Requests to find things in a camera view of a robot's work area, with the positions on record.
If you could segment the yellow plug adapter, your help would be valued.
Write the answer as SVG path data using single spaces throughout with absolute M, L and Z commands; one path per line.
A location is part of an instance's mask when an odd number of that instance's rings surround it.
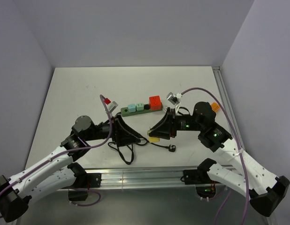
M 147 131 L 148 141 L 150 143 L 157 143 L 157 142 L 160 141 L 160 138 L 158 138 L 158 137 L 151 137 L 151 136 L 149 136 L 149 134 L 150 134 L 150 130 Z

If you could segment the teal wall charger plug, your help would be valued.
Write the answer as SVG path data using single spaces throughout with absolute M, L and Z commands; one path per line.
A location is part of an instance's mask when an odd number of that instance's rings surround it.
M 134 113 L 136 111 L 136 105 L 135 104 L 129 104 L 128 105 L 128 112 Z

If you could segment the red cube socket adapter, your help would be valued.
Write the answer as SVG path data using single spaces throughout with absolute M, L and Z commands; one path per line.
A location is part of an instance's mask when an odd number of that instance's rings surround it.
M 151 96 L 149 97 L 149 106 L 151 111 L 157 111 L 162 108 L 162 102 L 160 96 Z

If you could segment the green wall charger plug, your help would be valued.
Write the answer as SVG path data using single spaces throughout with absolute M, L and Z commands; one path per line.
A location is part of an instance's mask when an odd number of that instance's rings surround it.
M 144 110 L 144 104 L 143 103 L 137 103 L 136 104 L 136 111 L 140 112 Z

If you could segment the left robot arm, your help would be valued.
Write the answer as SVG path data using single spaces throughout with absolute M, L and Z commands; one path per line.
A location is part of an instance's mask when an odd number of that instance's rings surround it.
M 120 115 L 95 125 L 89 116 L 78 117 L 70 135 L 48 156 L 9 178 L 0 176 L 0 218 L 9 223 L 29 206 L 61 188 L 83 188 L 87 173 L 77 163 L 92 147 L 87 141 L 111 139 L 117 147 L 140 143 L 142 136 Z

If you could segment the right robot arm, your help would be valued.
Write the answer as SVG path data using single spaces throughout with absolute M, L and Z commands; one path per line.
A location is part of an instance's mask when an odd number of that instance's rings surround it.
M 216 113 L 208 102 L 198 102 L 192 115 L 176 115 L 168 108 L 164 117 L 152 127 L 149 137 L 169 140 L 178 131 L 198 131 L 200 142 L 214 154 L 232 165 L 232 172 L 216 161 L 207 158 L 198 167 L 198 178 L 222 183 L 249 198 L 250 205 L 261 215 L 271 216 L 286 196 L 290 181 L 277 176 L 259 164 L 246 151 L 238 148 L 232 135 L 215 122 Z

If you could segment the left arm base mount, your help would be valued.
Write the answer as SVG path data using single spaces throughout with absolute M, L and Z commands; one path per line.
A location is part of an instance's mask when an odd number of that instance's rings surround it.
M 79 186 L 75 188 L 91 189 L 99 188 L 101 185 L 101 173 L 88 173 L 86 178 Z M 86 191 L 69 190 L 68 199 L 73 202 L 84 202 L 87 200 L 89 193 Z

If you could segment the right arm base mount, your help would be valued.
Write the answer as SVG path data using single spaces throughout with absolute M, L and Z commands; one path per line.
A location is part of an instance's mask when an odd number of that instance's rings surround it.
M 217 187 L 217 181 L 211 180 L 206 172 L 199 169 L 183 170 L 180 181 L 185 185 L 194 185 L 200 199 L 210 200 L 221 195 L 225 188 Z

